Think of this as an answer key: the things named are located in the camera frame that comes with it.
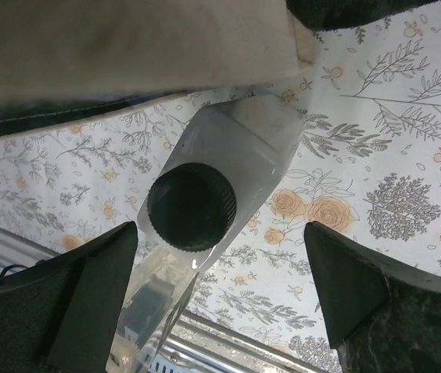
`stitched seam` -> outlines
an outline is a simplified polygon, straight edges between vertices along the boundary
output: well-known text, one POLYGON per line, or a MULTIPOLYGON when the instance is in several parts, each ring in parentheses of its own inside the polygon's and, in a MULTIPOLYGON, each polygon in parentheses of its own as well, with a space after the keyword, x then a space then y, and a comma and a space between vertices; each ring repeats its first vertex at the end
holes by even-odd
MULTIPOLYGON (((152 97, 152 96, 154 96, 154 95, 139 96, 139 97, 136 97, 136 98, 145 98, 145 97, 152 97)), ((64 110, 64 111, 55 111, 53 113, 42 113, 42 114, 35 114, 35 115, 26 115, 24 117, 16 117, 16 118, 3 119, 3 120, 0 120, 0 123, 10 122, 10 121, 13 121, 13 120, 28 119, 28 118, 49 117, 49 116, 58 115, 58 114, 72 113, 74 111, 82 111, 82 110, 94 109, 96 107, 111 106, 111 105, 114 105, 115 103, 122 103, 122 102, 128 101, 128 100, 132 100, 132 99, 129 99, 129 98, 119 99, 118 101, 112 101, 111 103, 102 103, 102 104, 99 104, 99 105, 79 107, 77 109, 70 109, 70 110, 64 110)))

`dark blue fabric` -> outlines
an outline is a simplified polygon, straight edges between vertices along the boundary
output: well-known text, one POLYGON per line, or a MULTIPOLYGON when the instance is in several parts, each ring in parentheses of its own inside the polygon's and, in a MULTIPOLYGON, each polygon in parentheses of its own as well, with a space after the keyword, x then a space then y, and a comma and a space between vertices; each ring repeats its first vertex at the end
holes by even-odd
POLYGON ((85 119, 145 103, 168 94, 87 97, 70 101, 0 106, 0 136, 85 119))

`ribbed cap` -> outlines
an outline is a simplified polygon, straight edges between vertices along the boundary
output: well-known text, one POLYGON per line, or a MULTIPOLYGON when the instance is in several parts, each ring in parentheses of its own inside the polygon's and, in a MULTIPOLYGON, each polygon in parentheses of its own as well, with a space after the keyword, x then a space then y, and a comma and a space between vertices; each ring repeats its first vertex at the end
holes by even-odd
POLYGON ((185 163, 161 175, 148 195, 149 220, 177 249, 199 252, 220 242, 236 216, 236 195, 218 170, 185 163))

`white plastic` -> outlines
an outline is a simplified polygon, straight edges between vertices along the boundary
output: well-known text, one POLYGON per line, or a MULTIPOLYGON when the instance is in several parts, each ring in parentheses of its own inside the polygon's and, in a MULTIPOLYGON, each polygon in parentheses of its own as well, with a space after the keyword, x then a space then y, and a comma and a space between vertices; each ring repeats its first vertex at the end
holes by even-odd
POLYGON ((188 162, 216 168, 230 181, 236 194, 233 224, 216 246, 200 253, 187 253, 169 245, 156 233, 149 221, 146 198, 138 213, 139 228, 149 240, 188 267, 206 271, 285 175, 303 122, 302 113, 273 95, 203 107, 185 129, 161 174, 188 162))

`floral wallpaper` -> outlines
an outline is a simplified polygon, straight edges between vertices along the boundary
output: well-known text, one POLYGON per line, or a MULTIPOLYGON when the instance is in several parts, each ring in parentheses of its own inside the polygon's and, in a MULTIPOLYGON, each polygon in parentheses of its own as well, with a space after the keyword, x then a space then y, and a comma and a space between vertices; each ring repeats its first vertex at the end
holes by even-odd
MULTIPOLYGON (((0 226, 59 252, 135 219, 194 113, 273 92, 306 114, 286 177, 189 308, 329 371, 303 227, 318 220, 441 276, 441 2, 314 34, 311 69, 0 141, 0 226)), ((152 245, 141 235, 136 261, 152 245)))

